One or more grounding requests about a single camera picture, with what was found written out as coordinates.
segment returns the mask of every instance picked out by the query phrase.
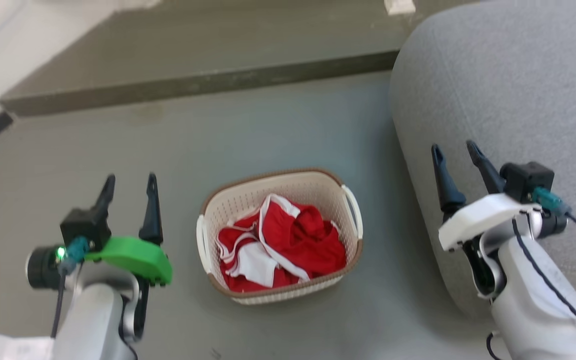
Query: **green plastic part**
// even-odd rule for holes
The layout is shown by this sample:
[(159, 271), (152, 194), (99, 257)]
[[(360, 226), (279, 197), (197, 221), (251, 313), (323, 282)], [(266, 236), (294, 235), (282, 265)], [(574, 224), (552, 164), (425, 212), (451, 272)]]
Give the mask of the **green plastic part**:
[(102, 260), (142, 276), (151, 283), (168, 285), (172, 281), (172, 265), (159, 246), (131, 236), (113, 236), (99, 252), (87, 253), (85, 260)]

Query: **beige plastic basket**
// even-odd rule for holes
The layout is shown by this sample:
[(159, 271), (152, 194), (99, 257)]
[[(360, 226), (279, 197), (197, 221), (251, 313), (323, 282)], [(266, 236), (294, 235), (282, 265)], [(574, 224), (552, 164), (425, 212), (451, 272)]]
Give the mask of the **beige plastic basket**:
[[(297, 203), (314, 205), (324, 219), (334, 221), (340, 229), (339, 240), (345, 246), (346, 267), (327, 276), (277, 289), (231, 291), (220, 271), (215, 245), (219, 230), (225, 227), (229, 220), (258, 207), (271, 193)], [(201, 264), (215, 289), (237, 303), (261, 305), (304, 296), (338, 283), (359, 260), (364, 224), (357, 199), (336, 175), (318, 168), (307, 168), (267, 173), (218, 189), (203, 205), (197, 219), (196, 235)]]

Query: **pile of clothes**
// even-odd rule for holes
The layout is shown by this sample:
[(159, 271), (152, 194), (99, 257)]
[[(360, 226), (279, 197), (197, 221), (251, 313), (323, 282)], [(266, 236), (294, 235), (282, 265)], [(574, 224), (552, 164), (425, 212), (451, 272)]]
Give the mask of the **pile of clothes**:
[(309, 281), (346, 266), (339, 228), (312, 205), (269, 194), (261, 206), (219, 231), (221, 273), (234, 292)]

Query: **gray sofa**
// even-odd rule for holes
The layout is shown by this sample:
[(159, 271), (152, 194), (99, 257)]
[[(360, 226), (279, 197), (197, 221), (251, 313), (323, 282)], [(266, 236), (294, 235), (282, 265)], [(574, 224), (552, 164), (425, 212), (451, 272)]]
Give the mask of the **gray sofa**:
[[(486, 195), (465, 142), (499, 168), (538, 161), (576, 214), (576, 0), (499, 0), (431, 16), (409, 37), (391, 77), (391, 113), (445, 285), (471, 317), (488, 316), (466, 256), (441, 250), (430, 147), (470, 202)], [(576, 289), (576, 225), (541, 245)]]

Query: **white basket handle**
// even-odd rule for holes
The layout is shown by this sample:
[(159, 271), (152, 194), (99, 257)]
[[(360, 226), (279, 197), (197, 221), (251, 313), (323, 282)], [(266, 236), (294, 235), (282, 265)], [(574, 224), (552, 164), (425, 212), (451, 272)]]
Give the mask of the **white basket handle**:
[(355, 198), (355, 194), (348, 188), (346, 185), (342, 185), (341, 189), (345, 191), (345, 197), (352, 205), (352, 212), (354, 212), (354, 220), (356, 222), (356, 235), (357, 239), (363, 240), (364, 239), (364, 222), (362, 220), (362, 212), (359, 210), (359, 203)]
[(199, 259), (206, 274), (211, 273), (210, 252), (208, 251), (208, 239), (206, 238), (206, 226), (204, 225), (204, 215), (199, 215), (197, 219), (197, 251), (199, 251)]

